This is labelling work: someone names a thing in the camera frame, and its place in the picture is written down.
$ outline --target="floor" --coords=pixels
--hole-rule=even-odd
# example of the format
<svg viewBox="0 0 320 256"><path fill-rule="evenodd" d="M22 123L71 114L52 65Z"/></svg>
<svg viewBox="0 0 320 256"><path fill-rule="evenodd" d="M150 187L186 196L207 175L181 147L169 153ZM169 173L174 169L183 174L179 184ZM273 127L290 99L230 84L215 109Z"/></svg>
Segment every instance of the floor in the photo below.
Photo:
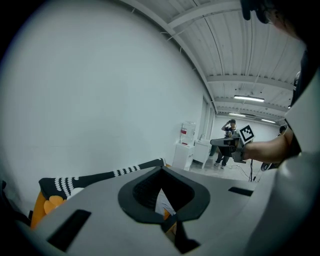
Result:
<svg viewBox="0 0 320 256"><path fill-rule="evenodd" d="M226 163L225 169L221 169L221 163L218 166L214 166L218 158L218 153L215 153L213 156L209 156L209 159L206 161L203 169L202 162L193 161L190 167L190 172L214 176L223 179L239 180L239 181L248 181L250 175L250 163L251 160L247 160L246 163L237 163L234 162L232 157L229 158L229 161ZM263 175L263 171L260 170L261 162L253 160L252 164L252 179L256 176L255 181L258 182Z"/></svg>

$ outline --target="white wall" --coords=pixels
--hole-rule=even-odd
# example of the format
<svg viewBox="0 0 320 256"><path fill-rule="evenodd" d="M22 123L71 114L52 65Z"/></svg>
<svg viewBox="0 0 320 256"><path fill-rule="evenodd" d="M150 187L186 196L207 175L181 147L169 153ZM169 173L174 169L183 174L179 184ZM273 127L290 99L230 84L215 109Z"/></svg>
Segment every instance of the white wall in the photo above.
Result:
<svg viewBox="0 0 320 256"><path fill-rule="evenodd" d="M110 3L50 3L36 18L0 77L1 175L20 207L43 177L172 164L182 122L199 124L208 99L179 49Z"/></svg>
<svg viewBox="0 0 320 256"><path fill-rule="evenodd" d="M220 139L225 136L225 132L222 131L221 128L230 119L235 120L237 128L241 128L244 125L249 123L255 134L255 139L254 139L255 142L267 142L267 141L273 140L279 133L279 127L276 127L273 125L262 124L262 123L253 122L250 120L248 121L241 120L234 117L216 116L213 123L211 139Z"/></svg>

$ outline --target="ceiling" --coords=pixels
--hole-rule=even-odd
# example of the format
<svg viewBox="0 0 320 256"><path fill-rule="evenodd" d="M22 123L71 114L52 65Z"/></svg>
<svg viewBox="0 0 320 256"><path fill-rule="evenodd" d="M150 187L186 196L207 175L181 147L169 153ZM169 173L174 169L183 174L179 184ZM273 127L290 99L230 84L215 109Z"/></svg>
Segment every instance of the ceiling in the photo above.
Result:
<svg viewBox="0 0 320 256"><path fill-rule="evenodd" d="M215 110L284 123L304 45L251 13L240 0L122 0L163 28L193 62ZM264 98L243 101L235 95Z"/></svg>

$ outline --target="black rectangular slot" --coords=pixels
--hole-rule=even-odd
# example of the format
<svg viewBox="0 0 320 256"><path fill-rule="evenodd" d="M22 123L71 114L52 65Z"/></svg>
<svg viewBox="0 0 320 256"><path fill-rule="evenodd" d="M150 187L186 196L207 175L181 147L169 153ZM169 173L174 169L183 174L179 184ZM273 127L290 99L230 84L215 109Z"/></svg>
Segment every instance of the black rectangular slot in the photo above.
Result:
<svg viewBox="0 0 320 256"><path fill-rule="evenodd" d="M86 223L91 212L76 210L48 239L48 242L65 252Z"/></svg>
<svg viewBox="0 0 320 256"><path fill-rule="evenodd" d="M235 187L235 186L229 188L228 191L233 192L233 193L237 193L237 194L240 194L240 195L248 196L248 197L251 197L251 195L253 193L252 190L239 188L239 187Z"/></svg>

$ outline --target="white cabinet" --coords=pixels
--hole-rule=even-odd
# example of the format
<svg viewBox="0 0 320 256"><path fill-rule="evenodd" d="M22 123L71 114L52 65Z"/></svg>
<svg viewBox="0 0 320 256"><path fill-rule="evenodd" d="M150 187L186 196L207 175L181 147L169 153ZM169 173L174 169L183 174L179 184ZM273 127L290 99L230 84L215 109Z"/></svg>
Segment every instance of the white cabinet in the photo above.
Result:
<svg viewBox="0 0 320 256"><path fill-rule="evenodd" d="M195 141L193 159L203 163L202 169L205 167L205 164L209 158L211 146L212 145L208 140Z"/></svg>
<svg viewBox="0 0 320 256"><path fill-rule="evenodd" d="M175 147L173 167L189 171L194 159L195 146L177 144Z"/></svg>

